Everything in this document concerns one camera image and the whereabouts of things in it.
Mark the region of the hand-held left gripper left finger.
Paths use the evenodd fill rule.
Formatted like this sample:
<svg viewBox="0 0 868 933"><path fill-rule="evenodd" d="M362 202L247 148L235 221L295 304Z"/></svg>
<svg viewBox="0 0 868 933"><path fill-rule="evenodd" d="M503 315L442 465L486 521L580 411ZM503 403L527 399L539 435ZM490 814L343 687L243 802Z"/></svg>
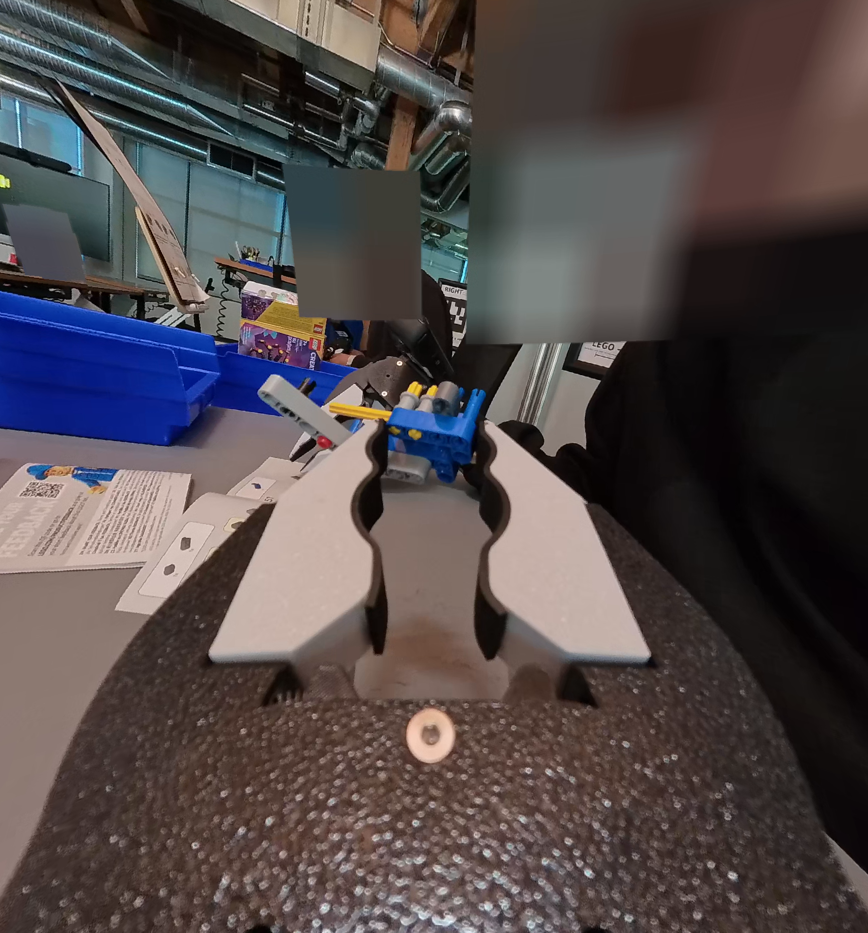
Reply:
<svg viewBox="0 0 868 933"><path fill-rule="evenodd" d="M302 683L383 652L381 423L364 423L277 502L209 648L217 663L286 662Z"/></svg>

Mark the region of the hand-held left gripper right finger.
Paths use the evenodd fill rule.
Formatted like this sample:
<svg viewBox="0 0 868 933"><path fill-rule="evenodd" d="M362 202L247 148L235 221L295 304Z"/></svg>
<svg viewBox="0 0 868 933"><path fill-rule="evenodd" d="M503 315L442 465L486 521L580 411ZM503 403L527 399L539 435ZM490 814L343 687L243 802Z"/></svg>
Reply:
<svg viewBox="0 0 868 933"><path fill-rule="evenodd" d="M476 445L479 516L474 633L511 674L536 667L564 689L576 665L646 666L650 647L587 503L501 428Z"/></svg>

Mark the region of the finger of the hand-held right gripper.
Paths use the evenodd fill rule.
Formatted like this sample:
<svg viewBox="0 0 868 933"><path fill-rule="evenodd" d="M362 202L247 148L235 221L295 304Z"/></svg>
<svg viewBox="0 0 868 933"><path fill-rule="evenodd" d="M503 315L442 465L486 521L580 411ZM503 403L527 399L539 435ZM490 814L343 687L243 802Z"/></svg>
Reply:
<svg viewBox="0 0 868 933"><path fill-rule="evenodd" d="M315 465L319 465L334 450L335 444L327 437L301 434L288 456L289 463L295 467L294 477L307 475Z"/></svg>

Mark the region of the blue and grey lego assembly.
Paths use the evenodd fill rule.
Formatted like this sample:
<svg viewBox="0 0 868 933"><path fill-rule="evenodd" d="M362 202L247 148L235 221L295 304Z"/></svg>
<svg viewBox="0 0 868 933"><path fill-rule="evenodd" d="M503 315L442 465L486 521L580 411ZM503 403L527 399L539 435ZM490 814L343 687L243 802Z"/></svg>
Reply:
<svg viewBox="0 0 868 933"><path fill-rule="evenodd" d="M450 484L460 468L473 461L486 401L481 389L467 393L449 380L429 386L415 381L392 409L340 402L320 407L278 375L265 380L258 396L300 426L322 450L339 448L363 424L381 426L388 450L385 475L409 484L424 484L430 472Z"/></svg>

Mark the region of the lego instruction booklet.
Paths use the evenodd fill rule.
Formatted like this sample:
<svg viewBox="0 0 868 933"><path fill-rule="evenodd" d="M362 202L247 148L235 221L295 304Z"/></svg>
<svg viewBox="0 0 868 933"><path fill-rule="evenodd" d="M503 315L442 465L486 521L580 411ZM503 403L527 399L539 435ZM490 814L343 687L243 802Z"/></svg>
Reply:
<svg viewBox="0 0 868 933"><path fill-rule="evenodd" d="M143 617L153 614L261 507L274 506L279 525L286 534L299 529L291 519L285 518L279 501L327 454L321 451L306 465L269 458L228 494L201 496L125 589L116 611Z"/></svg>

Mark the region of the purple and yellow lego box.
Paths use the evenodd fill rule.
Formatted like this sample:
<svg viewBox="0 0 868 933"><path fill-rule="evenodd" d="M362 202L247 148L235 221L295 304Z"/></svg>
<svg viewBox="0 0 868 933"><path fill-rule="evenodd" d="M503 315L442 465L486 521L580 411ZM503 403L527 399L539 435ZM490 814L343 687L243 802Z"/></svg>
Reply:
<svg viewBox="0 0 868 933"><path fill-rule="evenodd" d="M326 336L327 320L302 317L296 293L255 282L243 286L240 355L317 370Z"/></svg>

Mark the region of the small blue storage bin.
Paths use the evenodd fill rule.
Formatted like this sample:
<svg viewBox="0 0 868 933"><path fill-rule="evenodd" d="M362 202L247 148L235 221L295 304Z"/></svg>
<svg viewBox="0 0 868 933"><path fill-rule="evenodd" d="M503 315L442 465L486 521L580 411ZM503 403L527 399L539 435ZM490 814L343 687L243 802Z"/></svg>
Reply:
<svg viewBox="0 0 868 933"><path fill-rule="evenodd" d="M215 385L210 405L225 410L275 415L259 397L258 391L265 380L279 375L298 388L305 378L314 381L311 400L323 406L341 380L355 376L358 370L328 362L318 370L296 367L254 356L238 354L235 344L216 345L220 376Z"/></svg>

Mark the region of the framed marker sign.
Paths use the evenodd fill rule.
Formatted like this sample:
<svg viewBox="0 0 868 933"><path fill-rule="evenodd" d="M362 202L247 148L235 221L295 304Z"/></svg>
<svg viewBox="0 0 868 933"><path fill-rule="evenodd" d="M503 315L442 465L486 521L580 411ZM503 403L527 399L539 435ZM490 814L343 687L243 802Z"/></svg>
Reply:
<svg viewBox="0 0 868 933"><path fill-rule="evenodd" d="M451 321L451 347L455 353L463 344L466 331L467 294L466 283L439 279L440 290L445 297Z"/></svg>

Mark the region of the wooden desk with pen cups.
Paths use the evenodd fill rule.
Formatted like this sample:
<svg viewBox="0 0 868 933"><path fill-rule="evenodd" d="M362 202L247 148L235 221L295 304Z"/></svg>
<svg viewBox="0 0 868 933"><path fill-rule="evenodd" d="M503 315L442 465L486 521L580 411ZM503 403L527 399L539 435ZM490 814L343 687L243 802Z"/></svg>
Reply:
<svg viewBox="0 0 868 933"><path fill-rule="evenodd" d="M246 278L256 278L274 284L276 287L297 288L297 279L295 269L290 265L281 265L276 263L262 263L253 259L233 259L232 257L214 257L214 262L219 269L230 271L233 276L240 274Z"/></svg>

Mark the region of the printed feedback leaflet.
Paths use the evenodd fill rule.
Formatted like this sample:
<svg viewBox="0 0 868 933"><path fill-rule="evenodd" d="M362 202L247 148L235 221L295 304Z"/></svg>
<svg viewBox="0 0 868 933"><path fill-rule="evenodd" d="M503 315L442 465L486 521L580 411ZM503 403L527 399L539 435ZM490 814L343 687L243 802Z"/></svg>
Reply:
<svg viewBox="0 0 868 933"><path fill-rule="evenodd" d="M188 473L23 465L0 489L0 575L142 566L191 484Z"/></svg>

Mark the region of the small framed white sign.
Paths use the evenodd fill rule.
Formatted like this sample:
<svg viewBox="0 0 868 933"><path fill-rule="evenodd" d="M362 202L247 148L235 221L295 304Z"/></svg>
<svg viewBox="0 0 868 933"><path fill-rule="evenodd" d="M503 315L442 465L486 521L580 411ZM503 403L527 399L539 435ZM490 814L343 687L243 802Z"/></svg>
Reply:
<svg viewBox="0 0 868 933"><path fill-rule="evenodd" d="M569 344L562 368L584 377L602 380L624 346L625 342Z"/></svg>

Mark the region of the large blue storage bin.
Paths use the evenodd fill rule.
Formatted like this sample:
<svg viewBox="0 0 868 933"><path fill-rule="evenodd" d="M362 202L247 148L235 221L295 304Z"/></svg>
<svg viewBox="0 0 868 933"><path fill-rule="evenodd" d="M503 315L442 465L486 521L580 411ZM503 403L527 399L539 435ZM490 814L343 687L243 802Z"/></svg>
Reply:
<svg viewBox="0 0 868 933"><path fill-rule="evenodd" d="M219 376L210 336L0 291L0 428L167 446Z"/></svg>

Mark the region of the leaning cardboard sign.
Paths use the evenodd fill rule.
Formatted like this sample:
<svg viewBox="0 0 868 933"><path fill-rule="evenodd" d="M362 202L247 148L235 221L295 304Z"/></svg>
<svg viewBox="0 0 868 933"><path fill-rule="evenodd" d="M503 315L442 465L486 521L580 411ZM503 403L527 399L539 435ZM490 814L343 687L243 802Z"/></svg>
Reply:
<svg viewBox="0 0 868 933"><path fill-rule="evenodd" d="M139 227L155 259L163 283L178 309L187 315L197 315L205 311L207 292L192 272L180 240L109 130L77 101L64 84L42 76L38 81L102 153L123 181L135 202Z"/></svg>

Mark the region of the long wooden desk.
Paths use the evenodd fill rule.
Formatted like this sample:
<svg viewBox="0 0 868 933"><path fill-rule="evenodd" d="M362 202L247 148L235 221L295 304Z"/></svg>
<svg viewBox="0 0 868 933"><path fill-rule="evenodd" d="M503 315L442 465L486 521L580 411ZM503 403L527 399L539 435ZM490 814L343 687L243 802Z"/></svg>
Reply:
<svg viewBox="0 0 868 933"><path fill-rule="evenodd" d="M126 296L136 303L136 317L143 320L146 317L147 300L157 300L166 293L158 288L145 288L113 279L98 276L86 276L84 280L71 281L67 279L53 279L21 271L11 264L0 264L0 290L45 297L52 293L69 293L77 289L86 296L97 297L99 307L111 311L111 298L116 295Z"/></svg>

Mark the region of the black computer monitor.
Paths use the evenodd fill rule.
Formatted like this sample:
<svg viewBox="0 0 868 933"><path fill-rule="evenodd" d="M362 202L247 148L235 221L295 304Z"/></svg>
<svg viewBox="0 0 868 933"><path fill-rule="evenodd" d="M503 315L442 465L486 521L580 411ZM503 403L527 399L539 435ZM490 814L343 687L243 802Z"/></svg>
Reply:
<svg viewBox="0 0 868 933"><path fill-rule="evenodd" d="M72 173L69 163L0 143L0 234L7 234L5 204L67 214L84 256L111 260L110 187Z"/></svg>

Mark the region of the silver ventilation duct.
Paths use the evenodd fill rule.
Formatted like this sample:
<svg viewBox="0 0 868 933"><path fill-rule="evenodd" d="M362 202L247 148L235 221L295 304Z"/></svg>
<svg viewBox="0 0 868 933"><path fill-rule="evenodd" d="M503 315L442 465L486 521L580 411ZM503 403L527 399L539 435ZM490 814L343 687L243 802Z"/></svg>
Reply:
<svg viewBox="0 0 868 933"><path fill-rule="evenodd" d="M462 87L381 43L375 77L395 95L387 166L440 176L468 157L472 98Z"/></svg>

